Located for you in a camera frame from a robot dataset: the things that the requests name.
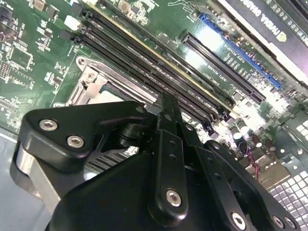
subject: mounting hole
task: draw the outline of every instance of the mounting hole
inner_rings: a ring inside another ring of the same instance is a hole
[[[221,176],[220,176],[220,174],[215,173],[214,175],[215,175],[216,179],[221,180]]]
[[[275,224],[276,224],[279,228],[281,228],[281,229],[284,228],[284,223],[279,219],[279,217],[273,216],[273,221],[275,222]]]
[[[289,219],[288,217],[284,217],[284,219],[293,229],[296,229],[296,226],[291,219]]]
[[[79,65],[84,65],[86,62],[85,62],[85,60],[84,59],[79,59],[78,60],[78,64]]]
[[[177,160],[177,157],[174,154],[170,154],[169,157],[173,161]]]
[[[170,141],[169,143],[171,144],[172,147],[175,147],[175,142],[174,141]]]

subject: blue pcie slot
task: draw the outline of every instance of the blue pcie slot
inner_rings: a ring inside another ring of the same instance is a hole
[[[236,44],[223,36],[223,32],[214,24],[212,23],[206,16],[206,14],[201,14],[200,19],[204,24],[206,24],[209,28],[214,30],[216,33],[221,35],[221,38],[235,51],[237,52],[246,62],[248,62],[255,70],[257,70],[263,77],[265,77],[269,82],[271,82],[277,89],[281,89],[281,83],[277,82],[273,76],[265,73],[262,68],[256,64],[241,48],[236,46]]]

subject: silver screw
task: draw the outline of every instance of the silver screw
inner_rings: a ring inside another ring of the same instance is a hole
[[[276,224],[279,228],[281,228],[281,229],[284,228],[284,224],[283,224],[283,222],[279,219],[279,217],[273,216],[273,221],[275,222],[275,224]]]
[[[43,119],[39,122],[39,127],[45,131],[55,131],[58,128],[58,124],[54,120]]]
[[[67,138],[67,144],[73,148],[81,148],[85,142],[80,136],[69,136]]]
[[[85,60],[84,59],[79,59],[78,63],[79,63],[79,65],[84,65],[85,64]]]
[[[293,221],[291,221],[291,219],[289,219],[288,217],[284,217],[284,219],[293,229],[296,228],[295,224],[293,223]]]
[[[231,218],[240,230],[246,229],[245,221],[238,213],[231,213]]]
[[[89,74],[88,74],[88,79],[93,80],[93,79],[94,79],[94,76],[95,76],[95,75],[94,75],[93,73],[89,73]]]
[[[168,114],[165,115],[165,118],[169,121],[171,121],[171,116],[169,116]]]
[[[166,193],[167,201],[174,207],[179,207],[181,205],[181,197],[174,190],[168,190]]]
[[[140,113],[144,113],[144,109],[142,107],[136,107],[136,111]]]
[[[187,128],[189,131],[192,131],[192,130],[193,130],[192,126],[190,126],[189,124],[186,124],[186,128]]]
[[[215,149],[219,150],[219,145],[218,144],[213,143],[213,146],[214,146]]]

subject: electrolytic capacitor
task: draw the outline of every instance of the electrolytic capacitor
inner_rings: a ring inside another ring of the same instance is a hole
[[[249,131],[249,127],[246,125],[244,121],[238,123],[237,127],[242,134],[246,134]]]
[[[237,128],[233,128],[231,130],[231,134],[232,134],[233,139],[235,139],[235,140],[238,140],[242,137],[242,134],[240,133],[240,131]]]
[[[271,139],[266,139],[265,140],[265,145],[266,147],[270,150],[270,151],[275,151],[276,150],[276,147],[273,143],[273,141]]]
[[[255,144],[255,146],[257,148],[262,146],[262,142],[261,142],[260,138],[256,134],[251,136],[251,140],[252,140],[252,142]]]

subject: metal bracket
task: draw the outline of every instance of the metal bracket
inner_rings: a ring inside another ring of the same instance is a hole
[[[179,130],[184,138],[185,154],[189,154],[189,159],[202,172],[208,185],[213,207],[216,208],[213,209],[213,222],[217,229],[249,231],[245,215],[214,154],[202,147],[196,130],[189,124],[179,124]]]
[[[175,118],[180,117],[180,109],[174,97],[163,95],[160,99],[148,205],[156,222],[173,227],[188,214],[182,140],[176,135]]]
[[[84,105],[94,99],[103,86],[111,85],[131,100],[152,105],[156,96],[139,86],[132,77],[118,73],[103,62],[79,56],[76,64],[82,75],[69,97],[67,105]]]
[[[279,204],[228,151],[216,141],[207,141],[204,147],[211,151],[220,166],[229,172],[228,181],[241,189],[241,198],[246,201],[246,212],[257,230],[300,230],[295,219]]]

